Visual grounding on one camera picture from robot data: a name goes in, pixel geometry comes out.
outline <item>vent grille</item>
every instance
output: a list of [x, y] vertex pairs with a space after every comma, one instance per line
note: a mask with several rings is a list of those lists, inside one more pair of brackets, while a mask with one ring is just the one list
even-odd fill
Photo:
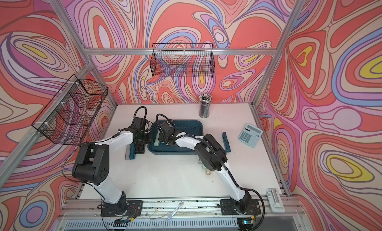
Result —
[[[237, 228], [237, 218], [173, 218], [135, 219], [127, 224], [114, 224], [113, 220], [103, 219], [108, 229], [147, 229], [147, 228]], [[102, 229], [105, 227], [100, 219], [69, 219], [64, 230]]]

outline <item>pink wall panel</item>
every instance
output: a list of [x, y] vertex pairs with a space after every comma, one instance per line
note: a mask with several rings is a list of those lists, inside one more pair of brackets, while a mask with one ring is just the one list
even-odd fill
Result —
[[213, 78], [152, 77], [150, 56], [92, 56], [117, 103], [194, 103], [203, 93], [212, 102], [251, 102], [270, 56], [227, 56]]
[[[0, 0], [0, 163], [83, 64], [48, 0]], [[106, 100], [87, 140], [99, 139], [111, 111]], [[0, 231], [50, 228], [78, 186], [61, 175], [75, 148], [37, 141], [0, 189]], [[67, 175], [75, 157], [65, 166]]]
[[61, 0], [85, 46], [275, 47], [294, 0]]
[[382, 0], [308, 0], [257, 111], [315, 230], [382, 230]]

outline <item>white table surface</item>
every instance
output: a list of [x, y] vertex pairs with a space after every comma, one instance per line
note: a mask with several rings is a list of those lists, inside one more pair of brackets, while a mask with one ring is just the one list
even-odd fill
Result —
[[[210, 116], [198, 116], [198, 104], [150, 104], [146, 119], [155, 122], [158, 113], [169, 119], [193, 119], [203, 124], [204, 134], [211, 134], [224, 147], [222, 133], [227, 133], [231, 152], [227, 153], [228, 163], [242, 187], [257, 190], [265, 195], [267, 188], [279, 184], [270, 164], [264, 144], [260, 139], [255, 148], [238, 140], [247, 123], [256, 125], [251, 109], [246, 103], [211, 104]], [[140, 105], [118, 105], [105, 137], [117, 133], [118, 128], [131, 125], [135, 110]], [[141, 109], [137, 117], [143, 117]], [[227, 187], [215, 172], [206, 175], [198, 163], [197, 155], [154, 155], [146, 147], [144, 154], [136, 154], [136, 159], [125, 160], [126, 148], [110, 151], [110, 172], [118, 188], [127, 198], [163, 197], [211, 197], [229, 195]], [[98, 199], [99, 194], [85, 185], [80, 199]]]

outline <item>black cable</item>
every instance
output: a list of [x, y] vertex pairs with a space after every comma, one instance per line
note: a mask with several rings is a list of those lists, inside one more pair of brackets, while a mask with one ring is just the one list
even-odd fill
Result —
[[192, 138], [195, 138], [195, 139], [196, 139], [196, 136], [194, 136], [194, 135], [184, 134], [183, 136], [184, 136], [184, 137], [192, 137]]
[[239, 189], [241, 189], [241, 190], [245, 190], [245, 191], [252, 191], [252, 192], [254, 192], [257, 196], [259, 196], [259, 198], [260, 198], [261, 205], [262, 205], [262, 208], [263, 208], [263, 210], [262, 210], [262, 212], [261, 212], [261, 213], [262, 213], [262, 214], [261, 214], [261, 219], [260, 219], [259, 223], [258, 223], [255, 227], [253, 227], [253, 228], [247, 230], [247, 231], [253, 231], [253, 230], [257, 229], [257, 228], [260, 226], [260, 224], [263, 222], [263, 220], [264, 220], [264, 216], [265, 216], [265, 205], [264, 205], [264, 200], [262, 199], [261, 195], [260, 195], [256, 190], [254, 190], [254, 189], [247, 189], [247, 188], [240, 187], [239, 184], [238, 184], [238, 183], [236, 182], [236, 180], [234, 179], [234, 177], [233, 177], [231, 171], [227, 170], [227, 173], [228, 173], [228, 175], [231, 177], [233, 183], [236, 185], [237, 188], [239, 188]]
[[180, 135], [180, 136], [176, 137], [172, 142], [169, 142], [166, 145], [170, 145], [170, 144], [174, 143], [177, 139], [183, 138], [183, 137], [184, 137], [183, 135]]
[[167, 139], [167, 137], [166, 137], [166, 135], [165, 135], [165, 132], [163, 131], [163, 129], [160, 127], [160, 125], [159, 125], [159, 122], [158, 122], [158, 117], [159, 116], [162, 116], [162, 117], [164, 117], [164, 118], [166, 118], [166, 120], [171, 124], [171, 121], [170, 121], [170, 119], [168, 118], [168, 117], [166, 117], [165, 115], [163, 115], [163, 114], [160, 114], [160, 113], [158, 113], [157, 114], [157, 116], [156, 116], [156, 118], [155, 118], [155, 120], [156, 120], [156, 122], [157, 122], [157, 125], [158, 125], [158, 128], [159, 128], [159, 130], [160, 130], [160, 133], [162, 133], [162, 135], [163, 135], [163, 138], [165, 139], [165, 143], [167, 144], [168, 142], [169, 142], [169, 140]]
[[143, 119], [146, 119], [147, 108], [146, 108], [145, 106], [140, 106], [140, 107], [138, 107], [138, 108], [135, 110], [135, 113], [134, 113], [134, 116], [133, 116], [133, 121], [134, 121], [135, 116], [137, 115], [137, 112], [138, 112], [141, 108], [143, 108], [143, 109], [145, 110]]
[[153, 125], [153, 123], [151, 122], [151, 126], [150, 126], [150, 128], [148, 128], [147, 130], [144, 130], [143, 132], [149, 132], [149, 131], [151, 131], [152, 125]]
[[74, 154], [74, 152], [78, 151], [78, 150], [80, 149], [81, 146], [83, 146], [83, 145], [85, 145], [85, 144], [89, 144], [89, 143], [90, 143], [90, 142], [82, 143], [79, 147], [77, 147], [76, 149], [74, 149], [74, 151], [73, 151], [73, 152], [66, 158], [64, 164], [62, 165], [61, 173], [62, 173], [62, 175], [63, 175], [66, 179], [68, 179], [68, 180], [70, 180], [70, 181], [77, 182], [77, 183], [84, 183], [84, 184], [88, 184], [88, 185], [92, 186], [91, 184], [89, 184], [89, 183], [87, 183], [87, 182], [83, 182], [83, 181], [75, 181], [75, 180], [73, 180], [73, 179], [70, 179], [70, 178], [68, 178], [68, 177], [64, 174], [64, 167], [65, 167], [65, 164], [66, 164], [66, 162], [68, 161], [68, 159]]
[[[102, 198], [101, 198], [101, 209], [102, 209], [102, 207], [103, 207], [103, 200], [102, 200]], [[106, 227], [106, 224], [105, 224], [105, 222], [103, 221], [103, 217], [102, 217], [102, 215], [101, 215], [101, 219], [102, 219], [103, 226], [105, 226], [105, 229], [106, 229], [107, 231], [110, 231], [110, 229], [108, 229], [108, 228]]]
[[224, 162], [222, 161], [222, 159], [216, 154], [216, 152], [213, 150], [213, 147], [210, 143], [208, 143], [206, 140], [202, 139], [202, 138], [196, 138], [197, 140], [200, 140], [201, 142], [203, 142], [209, 149], [210, 151], [214, 154], [214, 156], [216, 157], [216, 159], [218, 160], [218, 162], [222, 165], [222, 167], [227, 171], [228, 168], [225, 166]]

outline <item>pen holder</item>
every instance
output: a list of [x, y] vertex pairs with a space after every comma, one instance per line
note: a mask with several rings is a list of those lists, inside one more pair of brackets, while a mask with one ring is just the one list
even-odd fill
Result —
[[203, 104], [203, 103], [199, 102], [199, 104], [200, 104], [199, 116], [201, 118], [207, 118], [210, 115], [210, 104], [211, 103]]

